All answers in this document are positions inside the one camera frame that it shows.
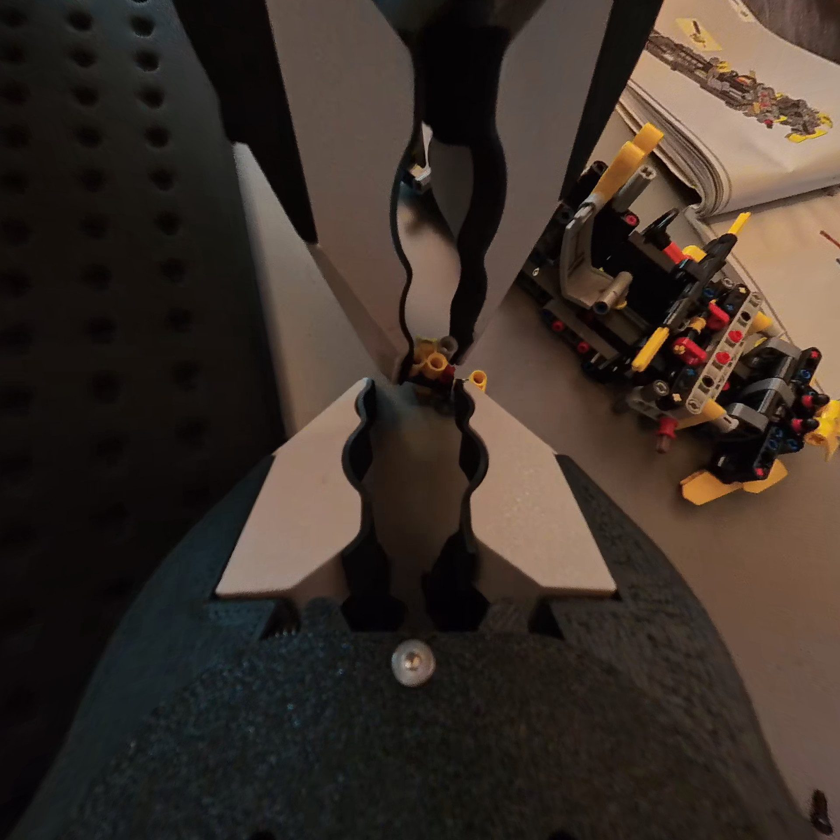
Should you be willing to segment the lego instruction booklet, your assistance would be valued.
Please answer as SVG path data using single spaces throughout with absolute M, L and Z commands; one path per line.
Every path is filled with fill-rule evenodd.
M 838 279 L 838 65 L 744 2 L 663 2 L 617 110 L 665 134 L 656 154 L 720 235 L 751 213 L 739 259 Z

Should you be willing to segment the lego car model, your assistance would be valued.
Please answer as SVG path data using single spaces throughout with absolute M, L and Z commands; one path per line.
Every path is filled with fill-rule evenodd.
M 516 283 L 583 373 L 616 385 L 616 410 L 655 425 L 656 448 L 703 429 L 710 456 L 679 484 L 705 505 L 759 494 L 806 446 L 838 451 L 838 400 L 821 392 L 814 346 L 782 336 L 762 296 L 730 261 L 742 213 L 701 247 L 669 234 L 673 208 L 641 227 L 633 203 L 655 179 L 648 156 L 663 139 L 648 122 L 610 164 L 596 161 L 560 199 Z

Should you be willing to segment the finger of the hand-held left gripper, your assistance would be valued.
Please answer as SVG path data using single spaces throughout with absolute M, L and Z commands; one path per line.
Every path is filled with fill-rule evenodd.
M 613 2 L 446 2 L 429 25 L 432 184 L 466 359 L 559 198 Z
M 267 2 L 316 229 L 308 250 L 372 358 L 397 382 L 410 283 L 396 228 L 414 133 L 408 48 L 373 2 Z

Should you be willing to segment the yellow lego connector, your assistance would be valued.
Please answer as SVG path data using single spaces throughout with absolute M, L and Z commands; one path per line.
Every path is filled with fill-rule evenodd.
M 429 380 L 437 379 L 450 365 L 447 360 L 438 352 L 438 339 L 417 337 L 414 345 L 413 364 L 410 369 L 410 376 L 418 373 L 426 376 Z

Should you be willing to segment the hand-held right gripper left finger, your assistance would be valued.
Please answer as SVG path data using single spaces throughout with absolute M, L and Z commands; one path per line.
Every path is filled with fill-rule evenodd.
M 363 427 L 358 380 L 274 453 L 216 585 L 218 599 L 344 599 L 341 554 L 362 530 L 363 501 L 343 466 Z

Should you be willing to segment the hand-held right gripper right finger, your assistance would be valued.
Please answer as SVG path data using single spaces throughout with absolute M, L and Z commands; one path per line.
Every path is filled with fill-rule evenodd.
M 460 530 L 486 599 L 610 598 L 616 583 L 558 454 L 471 380 L 454 390 Z

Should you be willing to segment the black perforated chair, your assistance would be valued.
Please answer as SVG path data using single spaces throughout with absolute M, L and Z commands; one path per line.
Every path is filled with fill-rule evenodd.
M 172 2 L 2 2 L 2 838 L 131 600 L 280 441 L 235 156 Z

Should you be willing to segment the black lego beam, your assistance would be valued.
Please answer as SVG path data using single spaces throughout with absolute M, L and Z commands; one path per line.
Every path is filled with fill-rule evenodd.
M 412 386 L 418 404 L 429 406 L 438 414 L 451 417 L 455 413 L 453 397 L 455 379 L 451 386 L 444 386 L 440 383 L 439 377 L 429 380 L 426 376 L 418 373 L 410 377 L 407 382 Z

